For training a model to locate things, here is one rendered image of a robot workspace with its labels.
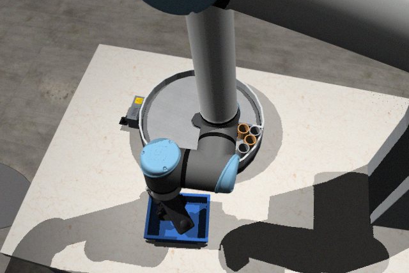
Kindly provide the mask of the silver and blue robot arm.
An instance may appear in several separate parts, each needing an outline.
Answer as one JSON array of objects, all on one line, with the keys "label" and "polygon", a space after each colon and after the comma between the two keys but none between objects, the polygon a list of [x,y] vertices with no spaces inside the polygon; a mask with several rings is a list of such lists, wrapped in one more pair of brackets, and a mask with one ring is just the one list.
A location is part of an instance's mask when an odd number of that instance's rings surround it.
[{"label": "silver and blue robot arm", "polygon": [[181,188],[229,194],[235,185],[240,106],[234,11],[409,72],[409,0],[143,1],[185,15],[194,65],[201,116],[197,150],[159,138],[140,156],[146,191],[180,235],[194,227],[178,197]]}]

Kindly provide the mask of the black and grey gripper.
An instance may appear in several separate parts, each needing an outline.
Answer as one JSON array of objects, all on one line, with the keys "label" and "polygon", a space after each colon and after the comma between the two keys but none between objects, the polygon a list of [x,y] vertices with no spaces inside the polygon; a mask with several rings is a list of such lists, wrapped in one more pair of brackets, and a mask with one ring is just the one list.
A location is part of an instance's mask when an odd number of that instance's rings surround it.
[{"label": "black and grey gripper", "polygon": [[[150,198],[153,200],[154,204],[157,205],[157,212],[156,215],[158,217],[159,220],[161,221],[171,221],[169,216],[167,215],[166,211],[164,210],[162,204],[160,203],[160,201],[158,199],[155,199],[152,195],[150,195],[150,193],[148,192]],[[183,206],[186,206],[187,201],[186,201],[186,197],[183,196],[182,194],[179,194],[178,197],[180,198],[181,202],[183,203]]]}]

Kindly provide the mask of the grey round turntable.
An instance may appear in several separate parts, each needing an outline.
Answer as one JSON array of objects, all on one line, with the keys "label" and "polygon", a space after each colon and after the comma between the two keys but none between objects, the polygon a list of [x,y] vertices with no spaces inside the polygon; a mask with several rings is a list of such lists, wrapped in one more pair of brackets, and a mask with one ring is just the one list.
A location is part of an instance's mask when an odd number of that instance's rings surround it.
[{"label": "grey round turntable", "polygon": [[[261,129],[254,147],[240,159],[239,174],[254,160],[261,146],[264,116],[256,94],[239,78],[236,78],[236,95],[240,105],[238,125],[244,123],[249,128],[258,126]],[[135,96],[128,115],[121,117],[119,124],[140,129],[143,147],[154,139],[166,138],[179,148],[197,150],[201,116],[194,69],[162,79],[146,97]]]}]

